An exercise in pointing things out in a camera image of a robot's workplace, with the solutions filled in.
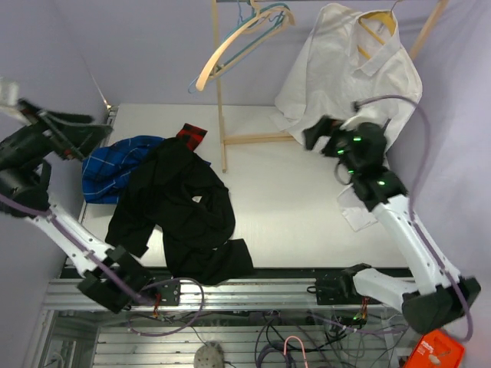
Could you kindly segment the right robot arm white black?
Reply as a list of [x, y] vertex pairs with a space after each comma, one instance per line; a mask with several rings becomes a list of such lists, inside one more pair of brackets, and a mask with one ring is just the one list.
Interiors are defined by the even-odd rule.
[[332, 281], [317, 281], [318, 303], [330, 295], [349, 304], [369, 297], [401, 312], [419, 334], [468, 315], [481, 291], [479, 282], [463, 277], [418, 224], [406, 187], [384, 164], [387, 138], [383, 128], [366, 120], [352, 130], [346, 126], [345, 121], [323, 116], [303, 131], [304, 147], [313, 150], [321, 137], [328, 138], [321, 154], [337, 159], [348, 170], [355, 196], [395, 242], [413, 281], [360, 263], [345, 268]]

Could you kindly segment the yellow plastic hanger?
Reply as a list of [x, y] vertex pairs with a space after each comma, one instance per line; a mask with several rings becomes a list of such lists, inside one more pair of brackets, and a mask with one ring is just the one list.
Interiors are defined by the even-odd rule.
[[354, 21], [354, 48], [361, 56], [361, 63], [375, 59], [387, 59], [401, 47], [398, 20], [394, 8], [399, 1], [385, 10], [368, 11]]

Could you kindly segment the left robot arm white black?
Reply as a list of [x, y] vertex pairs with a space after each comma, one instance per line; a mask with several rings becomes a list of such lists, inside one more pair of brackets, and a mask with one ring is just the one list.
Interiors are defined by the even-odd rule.
[[51, 164], [83, 161], [112, 128], [84, 114], [44, 110], [25, 99], [2, 101], [1, 111], [23, 126], [1, 142], [1, 211], [42, 230], [72, 261], [82, 277], [78, 290], [117, 314], [130, 304], [153, 304], [151, 273], [121, 246], [91, 234], [61, 205], [51, 201]]

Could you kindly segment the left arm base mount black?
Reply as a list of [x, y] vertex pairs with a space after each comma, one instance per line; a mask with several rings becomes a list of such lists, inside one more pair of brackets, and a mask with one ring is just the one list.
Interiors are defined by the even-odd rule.
[[175, 279], [167, 279], [153, 284], [148, 284], [137, 292], [138, 298], [134, 300], [132, 297], [122, 293], [117, 299], [117, 305], [122, 308], [129, 306], [176, 306], [180, 301], [180, 281]]

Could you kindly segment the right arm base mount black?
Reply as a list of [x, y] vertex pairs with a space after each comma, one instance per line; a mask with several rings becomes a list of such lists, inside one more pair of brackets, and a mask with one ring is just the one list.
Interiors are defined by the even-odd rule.
[[370, 265], [361, 263], [326, 274], [308, 286], [307, 292], [316, 297], [317, 305], [361, 304], [363, 296], [356, 291], [353, 279], [358, 272], [369, 268]]

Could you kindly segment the white shirt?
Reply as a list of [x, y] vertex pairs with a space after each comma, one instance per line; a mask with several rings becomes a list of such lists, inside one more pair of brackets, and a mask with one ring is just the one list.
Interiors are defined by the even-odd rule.
[[303, 129], [321, 116], [346, 120], [355, 101], [401, 95], [419, 102], [423, 85], [406, 49], [387, 59], [361, 63], [353, 25], [363, 12], [330, 3], [323, 7], [282, 89], [275, 98], [273, 123], [303, 140]]

